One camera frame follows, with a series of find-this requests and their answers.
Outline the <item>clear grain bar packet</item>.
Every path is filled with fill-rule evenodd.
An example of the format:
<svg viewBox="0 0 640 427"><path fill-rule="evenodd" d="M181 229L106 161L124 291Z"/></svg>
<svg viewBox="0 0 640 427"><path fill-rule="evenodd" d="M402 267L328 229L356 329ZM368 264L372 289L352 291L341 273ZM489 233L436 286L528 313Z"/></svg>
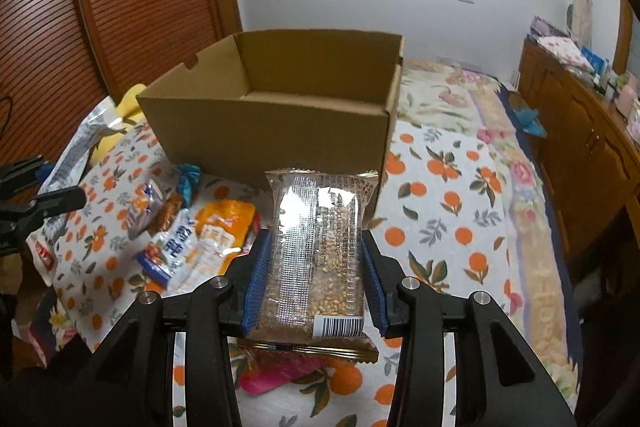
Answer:
<svg viewBox="0 0 640 427"><path fill-rule="evenodd" d="M279 169L266 178L272 227L246 293L243 345L378 361L364 331L361 246L378 174Z"/></svg>

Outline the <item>large white snack pouch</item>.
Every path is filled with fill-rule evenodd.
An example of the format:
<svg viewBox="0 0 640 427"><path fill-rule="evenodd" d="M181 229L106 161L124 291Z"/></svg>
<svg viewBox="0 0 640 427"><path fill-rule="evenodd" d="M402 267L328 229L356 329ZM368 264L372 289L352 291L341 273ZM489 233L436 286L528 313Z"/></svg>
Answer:
<svg viewBox="0 0 640 427"><path fill-rule="evenodd" d="M106 99L104 98L79 124L72 139L64 148L51 173L44 180L38 194L46 194L61 188L76 186L82 177L92 148L98 142L98 134L107 127ZM44 220L43 226L29 234L26 245L32 253L32 260L40 277L47 286L54 279L58 257L54 247L56 241L64 234L69 212L62 216Z"/></svg>

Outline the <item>blue white snack packet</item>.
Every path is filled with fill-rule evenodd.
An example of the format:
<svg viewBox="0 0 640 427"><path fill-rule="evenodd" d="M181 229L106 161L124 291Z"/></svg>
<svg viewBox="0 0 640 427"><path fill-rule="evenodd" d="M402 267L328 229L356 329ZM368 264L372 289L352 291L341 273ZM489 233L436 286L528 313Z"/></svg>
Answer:
<svg viewBox="0 0 640 427"><path fill-rule="evenodd" d="M167 231L156 233L137 253L136 259L144 275L166 289L178 282L178 273L198 243L196 221L189 209L180 210Z"/></svg>

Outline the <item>pink brown snack packet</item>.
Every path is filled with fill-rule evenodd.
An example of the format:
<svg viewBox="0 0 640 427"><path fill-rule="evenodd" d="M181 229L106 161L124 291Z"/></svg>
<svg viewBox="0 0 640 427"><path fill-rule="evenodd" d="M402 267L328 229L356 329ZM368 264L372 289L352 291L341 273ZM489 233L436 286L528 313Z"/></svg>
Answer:
<svg viewBox="0 0 640 427"><path fill-rule="evenodd" d="M247 370L239 377L240 388L250 395L262 395L322 369L321 355L295 352L250 351Z"/></svg>

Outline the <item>small white orange pouch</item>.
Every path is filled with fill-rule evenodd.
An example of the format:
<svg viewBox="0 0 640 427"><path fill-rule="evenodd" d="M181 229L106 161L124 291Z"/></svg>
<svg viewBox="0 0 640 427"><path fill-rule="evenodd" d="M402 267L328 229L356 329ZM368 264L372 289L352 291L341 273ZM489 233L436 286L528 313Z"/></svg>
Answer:
<svg viewBox="0 0 640 427"><path fill-rule="evenodd" d="M164 205L164 193L151 179L143 183L130 200L126 216L128 237L135 239L151 225Z"/></svg>

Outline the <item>yellow plush toy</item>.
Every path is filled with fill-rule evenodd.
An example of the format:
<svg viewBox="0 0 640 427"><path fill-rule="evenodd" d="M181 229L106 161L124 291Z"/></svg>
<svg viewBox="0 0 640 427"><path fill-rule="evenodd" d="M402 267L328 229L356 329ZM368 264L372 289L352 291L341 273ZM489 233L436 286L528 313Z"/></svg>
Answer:
<svg viewBox="0 0 640 427"><path fill-rule="evenodd" d="M91 167L99 164L117 142L136 124L139 124L143 113L137 96L145 89L144 84L135 84L122 96L118 104L115 104L111 98L106 99L104 116L107 127L99 132L99 140L91 150L89 157Z"/></svg>

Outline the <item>blue wrapped candy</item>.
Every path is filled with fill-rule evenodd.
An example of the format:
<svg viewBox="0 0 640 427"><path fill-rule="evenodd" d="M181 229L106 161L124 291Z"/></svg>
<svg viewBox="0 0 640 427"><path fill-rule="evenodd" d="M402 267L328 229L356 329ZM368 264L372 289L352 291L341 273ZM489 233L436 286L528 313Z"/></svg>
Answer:
<svg viewBox="0 0 640 427"><path fill-rule="evenodd" d="M194 192L200 183L201 168L191 164L180 164L177 166L177 171L176 186L169 191L149 226L151 235L168 231L179 211L189 209L192 205Z"/></svg>

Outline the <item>orange snack packet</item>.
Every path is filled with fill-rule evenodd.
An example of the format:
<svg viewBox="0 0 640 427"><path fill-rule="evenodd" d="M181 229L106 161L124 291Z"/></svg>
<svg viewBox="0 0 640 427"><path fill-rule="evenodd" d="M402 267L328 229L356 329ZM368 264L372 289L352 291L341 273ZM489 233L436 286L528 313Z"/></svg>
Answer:
<svg viewBox="0 0 640 427"><path fill-rule="evenodd" d="M245 251L256 208L251 202L221 199L209 202L195 216L195 239L169 280L170 293L190 291L202 282L224 275L232 260Z"/></svg>

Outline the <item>red snack packet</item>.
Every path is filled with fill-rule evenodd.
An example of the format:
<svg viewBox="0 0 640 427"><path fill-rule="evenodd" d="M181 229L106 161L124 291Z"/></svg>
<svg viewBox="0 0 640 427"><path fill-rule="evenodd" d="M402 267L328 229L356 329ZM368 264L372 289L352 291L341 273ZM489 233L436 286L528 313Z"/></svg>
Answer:
<svg viewBox="0 0 640 427"><path fill-rule="evenodd" d="M245 237L245 243L243 246L243 251L245 254L248 254L252 249L253 244L255 243L255 239L261 229L262 229L262 218L260 217L259 212L256 211L254 213L252 223L250 224L250 228L248 229Z"/></svg>

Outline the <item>wooden louvered wardrobe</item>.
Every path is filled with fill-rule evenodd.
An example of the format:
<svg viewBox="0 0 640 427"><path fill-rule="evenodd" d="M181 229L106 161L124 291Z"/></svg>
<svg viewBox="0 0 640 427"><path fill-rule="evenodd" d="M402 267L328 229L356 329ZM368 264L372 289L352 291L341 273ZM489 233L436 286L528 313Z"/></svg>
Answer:
<svg viewBox="0 0 640 427"><path fill-rule="evenodd" d="M236 0L2 0L2 160L58 157L99 101L240 28Z"/></svg>

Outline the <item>wooden sideboard cabinet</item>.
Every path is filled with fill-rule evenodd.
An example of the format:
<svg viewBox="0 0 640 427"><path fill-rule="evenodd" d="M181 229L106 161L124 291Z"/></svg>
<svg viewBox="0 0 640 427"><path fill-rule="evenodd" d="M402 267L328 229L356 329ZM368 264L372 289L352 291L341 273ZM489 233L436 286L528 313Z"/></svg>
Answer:
<svg viewBox="0 0 640 427"><path fill-rule="evenodd" d="M568 265L577 265L639 194L639 151L620 115L533 38L524 39L518 92L547 133L538 165Z"/></svg>

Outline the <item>blue cloth on floor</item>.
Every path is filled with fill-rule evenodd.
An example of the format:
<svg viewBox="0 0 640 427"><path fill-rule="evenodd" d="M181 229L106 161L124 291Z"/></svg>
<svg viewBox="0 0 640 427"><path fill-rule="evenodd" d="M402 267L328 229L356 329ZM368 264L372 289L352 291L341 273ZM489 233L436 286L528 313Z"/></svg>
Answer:
<svg viewBox="0 0 640 427"><path fill-rule="evenodd" d="M547 136L544 126L539 121L539 112L537 109L515 109L514 113L525 133L536 136L537 138L545 138Z"/></svg>

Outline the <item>brown cardboard box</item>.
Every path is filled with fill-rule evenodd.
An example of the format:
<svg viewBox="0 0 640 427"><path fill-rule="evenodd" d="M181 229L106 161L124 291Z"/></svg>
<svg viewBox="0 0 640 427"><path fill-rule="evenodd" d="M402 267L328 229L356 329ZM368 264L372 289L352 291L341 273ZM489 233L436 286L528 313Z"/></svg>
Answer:
<svg viewBox="0 0 640 427"><path fill-rule="evenodd" d="M138 96L174 164L263 186L270 170L382 172L405 40L387 32L239 32Z"/></svg>

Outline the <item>pink bottle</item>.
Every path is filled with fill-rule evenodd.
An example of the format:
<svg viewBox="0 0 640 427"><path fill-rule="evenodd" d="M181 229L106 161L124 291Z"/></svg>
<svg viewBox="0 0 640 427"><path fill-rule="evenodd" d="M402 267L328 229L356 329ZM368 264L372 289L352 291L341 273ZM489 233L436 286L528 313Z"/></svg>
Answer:
<svg viewBox="0 0 640 427"><path fill-rule="evenodd" d="M620 88L620 95L616 101L617 112L627 119L637 100L639 81L634 75L629 75L626 83Z"/></svg>

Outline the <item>folded floral cloth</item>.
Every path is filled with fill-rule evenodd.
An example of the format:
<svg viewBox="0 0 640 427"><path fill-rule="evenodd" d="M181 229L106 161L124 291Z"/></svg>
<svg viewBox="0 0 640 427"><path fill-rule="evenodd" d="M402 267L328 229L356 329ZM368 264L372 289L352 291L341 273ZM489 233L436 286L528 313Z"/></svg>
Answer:
<svg viewBox="0 0 640 427"><path fill-rule="evenodd" d="M592 72L592 66L582 51L568 37L545 36L537 38L538 46L550 53L562 65Z"/></svg>

